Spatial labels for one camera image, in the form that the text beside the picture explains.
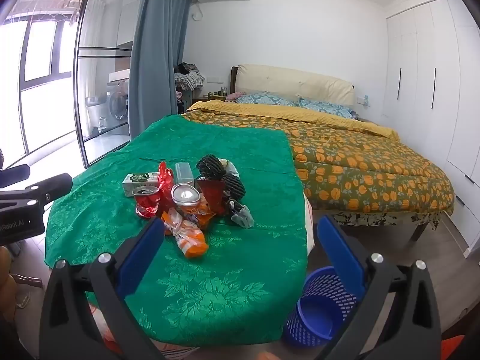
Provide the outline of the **teal pillow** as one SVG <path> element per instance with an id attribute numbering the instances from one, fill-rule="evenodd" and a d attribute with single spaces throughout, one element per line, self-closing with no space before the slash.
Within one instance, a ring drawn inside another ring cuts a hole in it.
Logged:
<path id="1" fill-rule="evenodd" d="M 283 97 L 278 97 L 277 95 L 270 94 L 268 92 L 243 94 L 236 99 L 235 102 L 240 104 L 264 104 L 272 106 L 296 107 L 295 102 L 284 99 Z"/>
<path id="2" fill-rule="evenodd" d="M 311 111 L 319 111 L 333 116 L 340 116 L 345 119 L 355 119 L 355 112 L 347 106 L 339 105 L 332 102 L 313 101 L 301 98 L 298 100 L 298 105 L 301 108 Z"/>

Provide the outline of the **black foam net upper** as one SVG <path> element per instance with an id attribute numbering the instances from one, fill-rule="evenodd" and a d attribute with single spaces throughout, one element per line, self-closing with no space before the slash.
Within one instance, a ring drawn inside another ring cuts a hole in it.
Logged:
<path id="1" fill-rule="evenodd" d="M 213 154 L 202 157 L 196 164 L 199 174 L 206 180 L 222 180 L 226 170 L 219 158 Z"/>

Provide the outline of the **red drink can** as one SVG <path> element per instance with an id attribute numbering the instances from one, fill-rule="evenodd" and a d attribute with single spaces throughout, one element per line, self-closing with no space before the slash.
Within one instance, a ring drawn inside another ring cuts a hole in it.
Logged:
<path id="1" fill-rule="evenodd" d="M 160 189 L 156 186 L 139 186 L 132 191 L 135 200 L 135 212 L 143 219 L 156 216 L 160 203 Z"/>

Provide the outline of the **clear cup with lid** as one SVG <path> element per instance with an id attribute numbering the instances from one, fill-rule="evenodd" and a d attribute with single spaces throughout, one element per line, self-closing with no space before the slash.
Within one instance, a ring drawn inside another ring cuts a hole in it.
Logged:
<path id="1" fill-rule="evenodd" d="M 196 208 L 201 200 L 201 193 L 191 184 L 175 184 L 171 190 L 171 198 L 179 211 Z"/>

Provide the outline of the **black framed glass door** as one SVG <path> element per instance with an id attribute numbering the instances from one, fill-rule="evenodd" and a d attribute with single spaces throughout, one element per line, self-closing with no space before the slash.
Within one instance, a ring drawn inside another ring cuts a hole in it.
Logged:
<path id="1" fill-rule="evenodd" d="M 141 0 L 81 0 L 72 68 L 76 137 L 84 167 L 125 146 L 128 120 L 116 121 L 107 85 L 129 80 Z"/>

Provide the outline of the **cream padded headboard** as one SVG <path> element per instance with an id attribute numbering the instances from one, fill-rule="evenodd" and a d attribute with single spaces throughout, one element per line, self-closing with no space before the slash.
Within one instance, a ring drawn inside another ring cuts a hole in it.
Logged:
<path id="1" fill-rule="evenodd" d="M 301 98 L 353 108 L 354 85 L 346 80 L 283 67 L 240 64 L 231 67 L 230 92 L 268 93 L 298 102 Z"/>

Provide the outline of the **white wardrobe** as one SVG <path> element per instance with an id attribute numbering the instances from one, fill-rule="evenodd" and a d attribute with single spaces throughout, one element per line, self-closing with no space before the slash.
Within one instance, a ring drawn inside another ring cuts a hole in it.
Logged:
<path id="1" fill-rule="evenodd" d="M 447 175 L 449 219 L 470 257 L 479 250 L 479 27 L 462 0 L 419 2 L 386 25 L 382 117 Z"/>

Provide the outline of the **orange white snack packet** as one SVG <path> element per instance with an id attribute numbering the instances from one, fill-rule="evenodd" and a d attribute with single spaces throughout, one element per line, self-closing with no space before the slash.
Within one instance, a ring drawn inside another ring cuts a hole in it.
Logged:
<path id="1" fill-rule="evenodd" d="M 209 246 L 203 232 L 174 208 L 164 211 L 161 219 L 165 235 L 175 239 L 177 247 L 186 258 L 198 258 L 208 251 Z"/>

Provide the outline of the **orange snack bag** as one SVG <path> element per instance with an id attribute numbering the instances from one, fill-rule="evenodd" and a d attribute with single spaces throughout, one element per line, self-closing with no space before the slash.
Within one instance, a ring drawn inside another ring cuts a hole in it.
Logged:
<path id="1" fill-rule="evenodd" d="M 195 223 L 197 227 L 205 231 L 208 229 L 210 221 L 216 216 L 216 213 L 210 208 L 207 199 L 200 194 L 200 199 L 197 205 L 182 206 L 181 208 L 187 220 Z"/>

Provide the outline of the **clear plastic box with label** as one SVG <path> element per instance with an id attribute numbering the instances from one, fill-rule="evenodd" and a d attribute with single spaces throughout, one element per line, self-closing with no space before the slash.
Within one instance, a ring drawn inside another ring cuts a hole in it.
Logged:
<path id="1" fill-rule="evenodd" d="M 194 186 L 194 175 L 189 163 L 175 164 L 175 183 Z"/>

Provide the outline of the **left teal pillow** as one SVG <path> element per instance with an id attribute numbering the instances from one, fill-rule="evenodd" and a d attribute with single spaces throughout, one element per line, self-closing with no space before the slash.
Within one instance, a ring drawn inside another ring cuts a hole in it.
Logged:
<path id="1" fill-rule="evenodd" d="M 243 94 L 236 99 L 235 102 L 240 104 L 264 104 L 272 106 L 296 107 L 295 102 L 284 99 L 283 97 L 278 97 L 277 95 L 270 94 L 268 92 Z"/>

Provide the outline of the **right teal pillow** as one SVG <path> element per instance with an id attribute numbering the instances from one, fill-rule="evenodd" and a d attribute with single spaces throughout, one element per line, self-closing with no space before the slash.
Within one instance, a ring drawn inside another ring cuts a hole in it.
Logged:
<path id="1" fill-rule="evenodd" d="M 345 119 L 355 119 L 355 112 L 347 106 L 339 105 L 332 102 L 313 101 L 301 98 L 298 100 L 298 105 L 301 108 L 311 111 L 319 111 L 333 116 L 340 116 Z"/>

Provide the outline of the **blue-grey curtain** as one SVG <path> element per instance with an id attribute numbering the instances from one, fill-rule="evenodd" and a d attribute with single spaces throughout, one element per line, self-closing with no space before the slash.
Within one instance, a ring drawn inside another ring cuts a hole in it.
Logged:
<path id="1" fill-rule="evenodd" d="M 177 113 L 174 67 L 182 62 L 192 0 L 141 0 L 129 68 L 128 127 L 135 138 Z"/>

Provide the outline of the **black foam net lower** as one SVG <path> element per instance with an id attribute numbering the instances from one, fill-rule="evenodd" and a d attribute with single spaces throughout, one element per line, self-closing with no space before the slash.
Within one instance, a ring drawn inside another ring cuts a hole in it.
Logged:
<path id="1" fill-rule="evenodd" d="M 241 200 L 246 195 L 245 187 L 236 175 L 225 172 L 221 180 L 224 182 L 225 190 L 234 200 Z"/>

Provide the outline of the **black foam net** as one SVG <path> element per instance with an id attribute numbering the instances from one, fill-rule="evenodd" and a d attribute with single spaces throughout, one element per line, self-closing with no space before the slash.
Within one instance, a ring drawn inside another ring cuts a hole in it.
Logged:
<path id="1" fill-rule="evenodd" d="M 202 157 L 196 164 L 199 174 L 206 180 L 222 180 L 226 170 L 219 158 L 213 154 Z"/>
<path id="2" fill-rule="evenodd" d="M 246 195 L 245 187 L 236 175 L 225 172 L 221 180 L 224 182 L 225 190 L 234 200 L 241 200 Z"/>

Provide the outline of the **pink patterned under cloth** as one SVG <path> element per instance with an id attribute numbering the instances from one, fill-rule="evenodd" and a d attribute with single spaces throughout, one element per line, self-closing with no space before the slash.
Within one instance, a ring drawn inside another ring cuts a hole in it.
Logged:
<path id="1" fill-rule="evenodd" d="M 305 207 L 305 229 L 306 229 L 306 240 L 307 240 L 307 254 L 312 252 L 315 241 L 314 241 L 314 222 L 312 216 L 312 206 L 308 201 L 306 195 L 304 195 L 304 207 Z"/>

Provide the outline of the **washing machine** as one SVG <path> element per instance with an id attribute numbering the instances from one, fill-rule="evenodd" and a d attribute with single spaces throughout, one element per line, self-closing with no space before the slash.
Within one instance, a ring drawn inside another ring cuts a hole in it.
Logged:
<path id="1" fill-rule="evenodd" d="M 110 116 L 116 121 L 128 119 L 128 80 L 119 80 L 107 85 L 107 105 Z"/>

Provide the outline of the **bed with orange floral quilt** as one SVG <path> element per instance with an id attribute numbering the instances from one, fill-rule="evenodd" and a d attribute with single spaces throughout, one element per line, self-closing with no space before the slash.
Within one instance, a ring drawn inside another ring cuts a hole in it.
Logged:
<path id="1" fill-rule="evenodd" d="M 398 133 L 370 122 L 295 106 L 196 102 L 184 118 L 205 125 L 285 133 L 312 207 L 342 225 L 437 228 L 455 210 L 452 183 Z"/>

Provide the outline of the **red plastic bag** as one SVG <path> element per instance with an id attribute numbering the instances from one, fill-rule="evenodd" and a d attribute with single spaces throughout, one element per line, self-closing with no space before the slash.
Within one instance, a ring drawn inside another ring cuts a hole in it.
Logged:
<path id="1" fill-rule="evenodd" d="M 159 166 L 159 190 L 160 200 L 157 213 L 161 216 L 164 212 L 174 207 L 171 191 L 174 186 L 173 170 L 167 167 L 166 162 L 161 162 Z"/>

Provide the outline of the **pile of clothes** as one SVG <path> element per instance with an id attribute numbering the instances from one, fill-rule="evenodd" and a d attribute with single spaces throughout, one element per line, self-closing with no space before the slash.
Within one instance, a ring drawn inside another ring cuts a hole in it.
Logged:
<path id="1" fill-rule="evenodd" d="M 174 82 L 179 91 L 195 91 L 203 87 L 205 78 L 193 63 L 180 63 L 174 67 Z"/>

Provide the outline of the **green white carton box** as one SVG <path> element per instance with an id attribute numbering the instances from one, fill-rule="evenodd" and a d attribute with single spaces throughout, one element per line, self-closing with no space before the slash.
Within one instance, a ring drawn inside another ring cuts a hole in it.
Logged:
<path id="1" fill-rule="evenodd" d="M 122 188 L 126 197 L 132 197 L 134 189 L 138 187 L 158 187 L 158 172 L 128 173 L 122 181 Z"/>

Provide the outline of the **dark red wrapper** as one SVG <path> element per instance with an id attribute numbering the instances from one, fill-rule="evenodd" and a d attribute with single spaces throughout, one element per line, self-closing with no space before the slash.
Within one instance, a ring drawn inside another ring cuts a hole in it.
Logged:
<path id="1" fill-rule="evenodd" d="M 210 209 L 216 215 L 225 214 L 224 188 L 222 180 L 197 180 L 197 185 L 210 206 Z"/>

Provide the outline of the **blue plastic waste basket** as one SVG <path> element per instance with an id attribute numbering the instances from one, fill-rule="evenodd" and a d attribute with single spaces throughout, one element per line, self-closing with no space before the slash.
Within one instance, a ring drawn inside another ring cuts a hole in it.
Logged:
<path id="1" fill-rule="evenodd" d="M 333 267 L 312 272 L 303 293 L 284 324 L 282 339 L 289 345 L 312 348 L 327 344 L 357 303 Z"/>

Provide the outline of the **grey clear plastic wrapper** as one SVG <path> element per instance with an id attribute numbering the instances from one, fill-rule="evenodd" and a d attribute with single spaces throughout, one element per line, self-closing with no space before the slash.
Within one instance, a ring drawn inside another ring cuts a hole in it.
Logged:
<path id="1" fill-rule="evenodd" d="M 250 210 L 234 199 L 228 201 L 230 219 L 242 228 L 252 228 L 255 225 Z"/>

